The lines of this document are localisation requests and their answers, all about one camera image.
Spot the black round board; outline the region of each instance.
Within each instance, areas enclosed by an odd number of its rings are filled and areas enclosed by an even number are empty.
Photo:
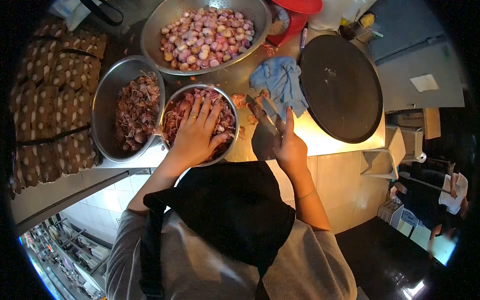
[[[382,119],[377,74],[365,55],[340,36],[311,40],[300,59],[309,112],[326,133],[356,144],[371,137]]]

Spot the metal bowl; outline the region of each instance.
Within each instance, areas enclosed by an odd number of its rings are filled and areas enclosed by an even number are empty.
[[[233,141],[230,143],[230,146],[228,146],[227,150],[225,150],[224,153],[222,153],[221,156],[217,157],[216,159],[212,160],[212,161],[208,161],[208,162],[204,162],[204,163],[201,163],[199,165],[199,167],[205,167],[205,166],[209,166],[209,165],[213,165],[214,163],[216,162],[219,162],[220,160],[222,160],[223,158],[225,158],[227,156],[227,154],[230,152],[230,150],[232,150],[233,148],[233,144],[235,144],[235,142],[237,141],[238,137],[239,137],[239,128],[240,128],[240,125],[239,125],[239,117],[237,115],[237,110],[235,108],[235,104],[233,103],[232,99],[230,99],[230,97],[224,92],[222,91],[221,89],[217,88],[217,87],[212,87],[211,85],[207,85],[207,84],[191,84],[191,85],[188,85],[186,87],[183,87],[181,88],[180,90],[176,91],[172,97],[170,97],[170,99],[168,100],[168,103],[167,105],[165,106],[165,111],[164,111],[164,114],[167,112],[167,111],[170,111],[174,106],[175,104],[177,103],[177,101],[181,101],[185,98],[185,94],[186,93],[191,93],[191,92],[194,92],[194,89],[199,89],[199,90],[203,90],[203,89],[206,89],[207,87],[209,88],[213,88],[215,91],[217,91],[218,93],[220,93],[223,98],[225,98],[228,102],[228,104],[230,104],[230,107],[232,108],[232,112],[233,112],[233,115],[235,116],[235,138],[233,139]],[[165,147],[170,150],[170,147],[169,145],[165,142],[164,138],[162,137],[162,143],[163,145],[165,145]]]
[[[197,11],[201,7],[208,8],[209,6],[230,8],[236,12],[241,12],[245,19],[253,21],[255,36],[252,46],[235,59],[213,68],[198,71],[174,70],[170,66],[170,62],[164,60],[163,51],[160,50],[160,40],[165,37],[161,34],[161,29],[179,20],[184,11]],[[272,13],[268,5],[262,0],[164,0],[148,17],[142,30],[140,47],[143,55],[153,60],[162,72],[173,75],[199,75],[221,70],[252,54],[265,41],[271,24]]]
[[[117,61],[103,76],[98,84],[90,112],[93,139],[100,152],[108,159],[117,162],[129,162],[141,156],[150,146],[156,145],[160,140],[152,135],[144,146],[137,152],[124,151],[115,140],[115,121],[117,99],[123,87],[130,81],[144,75],[143,72],[155,72],[158,87],[160,88],[160,113],[157,124],[162,121],[162,112],[165,107],[165,86],[160,72],[145,57],[140,55],[128,56]]]

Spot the stainless steel counter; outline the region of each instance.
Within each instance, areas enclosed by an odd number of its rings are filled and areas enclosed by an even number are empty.
[[[313,39],[316,36],[325,35],[325,34],[335,34],[331,31],[315,31],[309,29],[307,35],[307,42]],[[368,50],[366,44],[363,44],[357,40],[353,41],[353,44],[356,45],[370,60],[373,67],[376,70],[373,58]],[[292,56],[297,59],[299,55],[299,45],[300,45],[300,35],[293,38],[291,41],[281,46],[275,53],[276,56]],[[253,70],[258,66],[258,64],[267,59],[267,54],[263,46],[260,46],[253,54],[247,56],[240,62],[225,68],[221,69],[215,73],[208,73],[198,75],[195,78],[190,78],[186,76],[175,76],[170,74],[162,73],[164,80],[166,81],[166,93],[167,99],[173,94],[175,90],[178,90],[182,86],[186,86],[192,83],[207,83],[207,84],[219,84],[220,88],[224,90],[227,94],[231,95],[234,93],[244,93],[255,98],[255,92],[250,90],[249,87],[249,77]],[[252,137],[255,132],[255,127],[247,123],[247,116],[252,113],[248,108],[242,108],[238,110],[240,125],[245,127],[245,138],[238,139],[232,149],[232,151],[227,155],[226,160],[231,162],[243,162],[243,161],[254,161],[258,159],[272,159],[272,155],[266,155],[263,157],[257,157],[253,149],[262,149],[268,147],[268,139],[261,136],[261,132],[257,130],[255,133],[255,138],[252,142]],[[333,153],[342,153],[358,150],[367,150],[382,148],[385,145],[385,118],[382,115],[382,120],[378,126],[376,132],[368,140],[359,144],[348,144],[341,142],[327,133],[325,133],[315,121],[312,119],[310,114],[306,111],[299,118],[295,118],[295,133],[302,138],[308,146],[308,156],[316,155],[326,155]],[[166,154],[165,151],[161,151],[160,146],[156,146],[148,149],[145,154],[136,160],[126,163],[118,164],[113,163],[105,158],[102,165],[98,168],[147,168],[147,167],[156,167],[163,160]]]

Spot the hand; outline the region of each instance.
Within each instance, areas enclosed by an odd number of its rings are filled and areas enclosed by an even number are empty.
[[[293,132],[293,127],[293,113],[289,107],[287,108],[287,121],[285,122],[283,138],[276,137],[274,152],[278,165],[291,181],[305,175],[310,176],[307,167],[307,145]]]
[[[390,199],[394,199],[397,192],[398,192],[398,188],[394,185],[394,186],[390,189]]]
[[[173,147],[165,158],[173,160],[172,165],[182,169],[180,173],[203,163],[228,138],[228,133],[223,132],[211,139],[222,104],[217,103],[210,111],[212,100],[206,97],[200,110],[201,101],[202,98],[197,97],[193,107],[185,110]]]

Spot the rag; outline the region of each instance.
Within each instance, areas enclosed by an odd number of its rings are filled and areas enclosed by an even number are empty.
[[[300,67],[292,57],[273,57],[263,61],[250,75],[250,88],[268,89],[283,121],[289,106],[300,117],[308,108],[300,88],[300,73]]]

